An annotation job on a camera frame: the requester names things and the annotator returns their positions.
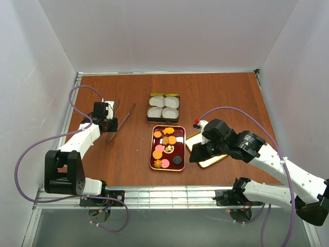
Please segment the gold square cookie tin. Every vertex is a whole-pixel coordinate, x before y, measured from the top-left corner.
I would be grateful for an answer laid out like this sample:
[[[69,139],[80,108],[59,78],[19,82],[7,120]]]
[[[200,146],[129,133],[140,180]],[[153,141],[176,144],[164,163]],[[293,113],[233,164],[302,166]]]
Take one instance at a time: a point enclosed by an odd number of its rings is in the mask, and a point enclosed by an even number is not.
[[[179,102],[180,102],[180,94],[152,92],[152,93],[150,93],[149,100],[150,100],[151,97],[154,97],[154,96],[163,96],[164,98],[165,97],[177,97],[179,99]],[[148,118],[147,117],[147,121],[149,123],[154,123],[154,124],[177,125],[179,123],[179,117],[177,119],[166,119],[166,118],[163,118],[162,116],[160,118]]]

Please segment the orange shell-shaped cookie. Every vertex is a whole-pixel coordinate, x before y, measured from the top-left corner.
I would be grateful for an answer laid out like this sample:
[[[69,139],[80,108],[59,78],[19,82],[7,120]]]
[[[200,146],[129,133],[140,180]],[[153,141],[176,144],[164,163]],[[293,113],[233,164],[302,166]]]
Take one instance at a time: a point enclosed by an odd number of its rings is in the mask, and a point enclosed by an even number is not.
[[[161,131],[155,131],[155,132],[153,133],[153,136],[154,136],[155,138],[161,138],[161,137],[162,137],[162,132],[161,132]]]

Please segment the aluminium front frame rail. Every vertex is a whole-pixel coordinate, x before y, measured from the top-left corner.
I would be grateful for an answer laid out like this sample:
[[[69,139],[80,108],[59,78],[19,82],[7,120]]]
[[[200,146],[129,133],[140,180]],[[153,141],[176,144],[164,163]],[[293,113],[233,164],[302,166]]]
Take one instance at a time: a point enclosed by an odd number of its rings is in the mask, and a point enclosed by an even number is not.
[[[210,208],[243,208],[244,204],[220,203],[216,202],[217,197],[221,196],[231,186],[126,186],[126,187],[109,187],[109,191],[119,193],[124,203],[129,209],[210,209]],[[40,189],[37,194],[38,200],[61,199],[66,195],[46,193]],[[44,209],[73,209],[73,208],[100,208],[102,203],[96,203],[91,206],[87,199],[78,197],[65,199],[52,203],[40,204],[39,208]]]

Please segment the aluminium right frame rail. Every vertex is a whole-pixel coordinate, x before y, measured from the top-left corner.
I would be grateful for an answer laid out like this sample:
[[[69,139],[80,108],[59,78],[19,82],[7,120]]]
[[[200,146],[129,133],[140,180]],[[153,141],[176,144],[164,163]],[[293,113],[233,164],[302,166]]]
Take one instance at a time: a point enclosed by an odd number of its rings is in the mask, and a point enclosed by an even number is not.
[[[257,80],[257,83],[259,87],[261,87],[261,82],[260,82],[260,69],[255,69],[254,71],[255,78]]]

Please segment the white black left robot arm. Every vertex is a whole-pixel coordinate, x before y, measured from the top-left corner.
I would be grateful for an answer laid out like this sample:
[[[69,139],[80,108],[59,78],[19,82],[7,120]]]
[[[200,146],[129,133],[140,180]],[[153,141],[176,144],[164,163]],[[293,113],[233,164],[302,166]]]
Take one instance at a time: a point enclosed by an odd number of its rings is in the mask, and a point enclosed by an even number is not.
[[[71,196],[104,196],[106,182],[87,178],[82,160],[102,133],[116,132],[118,119],[115,102],[95,102],[94,109],[83,118],[79,132],[58,150],[45,155],[44,188],[47,193]]]

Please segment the black round cookie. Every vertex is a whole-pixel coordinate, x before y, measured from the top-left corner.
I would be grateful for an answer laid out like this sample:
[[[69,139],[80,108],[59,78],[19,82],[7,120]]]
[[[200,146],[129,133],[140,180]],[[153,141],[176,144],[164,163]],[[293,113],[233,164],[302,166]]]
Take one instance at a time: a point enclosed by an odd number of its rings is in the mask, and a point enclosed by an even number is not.
[[[175,165],[180,165],[182,163],[182,157],[179,155],[176,155],[173,157],[173,163]]]

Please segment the round waffle sandwich cookie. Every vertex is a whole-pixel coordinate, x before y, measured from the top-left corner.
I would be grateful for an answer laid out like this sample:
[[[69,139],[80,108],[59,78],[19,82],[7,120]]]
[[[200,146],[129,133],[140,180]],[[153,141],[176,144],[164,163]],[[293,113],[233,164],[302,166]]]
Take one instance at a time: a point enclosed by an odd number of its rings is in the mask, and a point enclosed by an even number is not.
[[[168,144],[169,144],[169,145],[174,145],[174,144],[176,144],[176,143],[177,143],[177,139],[176,139],[175,136],[169,136],[169,137],[168,137]]]

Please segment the pink round cookie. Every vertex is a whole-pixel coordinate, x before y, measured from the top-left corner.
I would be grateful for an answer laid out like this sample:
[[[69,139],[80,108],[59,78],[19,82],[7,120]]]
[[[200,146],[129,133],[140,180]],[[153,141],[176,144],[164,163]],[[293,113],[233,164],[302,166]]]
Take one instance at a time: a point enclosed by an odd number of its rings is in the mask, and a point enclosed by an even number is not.
[[[156,145],[155,146],[155,150],[158,150],[158,151],[161,151],[161,152],[164,152],[164,146],[163,145]]]
[[[161,160],[161,166],[162,166],[162,168],[168,168],[169,165],[170,165],[170,162],[169,162],[168,159],[162,159]]]

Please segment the white paper cup back-left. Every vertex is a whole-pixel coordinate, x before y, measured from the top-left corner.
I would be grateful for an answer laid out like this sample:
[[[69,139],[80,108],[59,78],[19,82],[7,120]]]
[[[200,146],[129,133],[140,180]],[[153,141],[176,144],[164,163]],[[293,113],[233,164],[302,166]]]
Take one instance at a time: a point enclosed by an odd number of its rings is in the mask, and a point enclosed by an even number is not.
[[[165,106],[165,98],[163,96],[154,96],[149,100],[149,105],[153,107],[163,108]]]

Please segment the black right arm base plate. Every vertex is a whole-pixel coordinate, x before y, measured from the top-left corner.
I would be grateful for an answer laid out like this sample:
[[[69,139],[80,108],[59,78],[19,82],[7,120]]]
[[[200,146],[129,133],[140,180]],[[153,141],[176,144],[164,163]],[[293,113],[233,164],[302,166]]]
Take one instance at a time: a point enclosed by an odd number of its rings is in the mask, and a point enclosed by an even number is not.
[[[232,190],[216,190],[213,200],[217,206],[260,206],[263,202],[248,200],[242,193]]]

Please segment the gold tin lid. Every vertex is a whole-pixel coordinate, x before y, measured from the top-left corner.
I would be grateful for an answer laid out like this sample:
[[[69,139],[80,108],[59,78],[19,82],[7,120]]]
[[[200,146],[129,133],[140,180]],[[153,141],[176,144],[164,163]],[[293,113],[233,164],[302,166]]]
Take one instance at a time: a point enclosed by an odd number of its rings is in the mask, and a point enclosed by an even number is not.
[[[202,140],[203,136],[200,132],[197,132],[186,139],[186,146],[191,153],[189,157],[190,163],[198,163],[202,168],[207,168],[227,157],[226,154],[211,156],[206,148],[196,147],[196,150],[194,150],[193,146],[201,143]]]

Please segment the pink round cookie upper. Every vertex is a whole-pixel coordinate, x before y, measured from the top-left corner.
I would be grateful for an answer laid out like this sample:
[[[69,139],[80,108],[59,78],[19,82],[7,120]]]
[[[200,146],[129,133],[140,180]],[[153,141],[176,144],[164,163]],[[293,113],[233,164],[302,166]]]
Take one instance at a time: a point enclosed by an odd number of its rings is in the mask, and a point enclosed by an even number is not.
[[[164,152],[164,146],[163,145],[156,145],[155,146],[155,150],[158,150],[158,151],[161,151],[161,152]]]

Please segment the metal serving tongs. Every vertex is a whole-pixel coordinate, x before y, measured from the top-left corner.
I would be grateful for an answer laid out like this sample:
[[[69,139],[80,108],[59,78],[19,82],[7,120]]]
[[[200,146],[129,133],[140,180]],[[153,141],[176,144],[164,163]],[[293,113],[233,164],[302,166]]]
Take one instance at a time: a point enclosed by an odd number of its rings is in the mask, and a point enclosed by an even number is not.
[[[121,127],[123,126],[123,124],[128,120],[128,118],[131,116],[131,114],[133,113],[134,109],[136,107],[136,104],[133,103],[131,109],[129,110],[129,112],[126,114],[126,116],[122,119],[122,121],[118,122],[118,127],[117,127],[117,131],[114,132],[113,134],[108,133],[105,143],[108,145],[115,137],[116,135],[119,133]]]

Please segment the white paper cup back-right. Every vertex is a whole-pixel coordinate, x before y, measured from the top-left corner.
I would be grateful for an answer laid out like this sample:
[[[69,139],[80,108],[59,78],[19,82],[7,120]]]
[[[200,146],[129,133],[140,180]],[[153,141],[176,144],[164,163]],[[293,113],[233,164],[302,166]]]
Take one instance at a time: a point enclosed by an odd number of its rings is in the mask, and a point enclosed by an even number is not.
[[[180,105],[179,99],[177,97],[165,97],[164,106],[167,108],[178,109]]]

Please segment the orange flower cookie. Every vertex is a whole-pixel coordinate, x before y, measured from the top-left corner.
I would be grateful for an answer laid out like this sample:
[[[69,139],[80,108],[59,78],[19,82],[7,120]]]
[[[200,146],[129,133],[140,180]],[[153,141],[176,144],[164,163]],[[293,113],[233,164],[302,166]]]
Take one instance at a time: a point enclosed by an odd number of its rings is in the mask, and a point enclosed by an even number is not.
[[[169,138],[165,136],[165,137],[162,139],[162,144],[163,144],[163,145],[167,145],[168,143],[169,143]]]

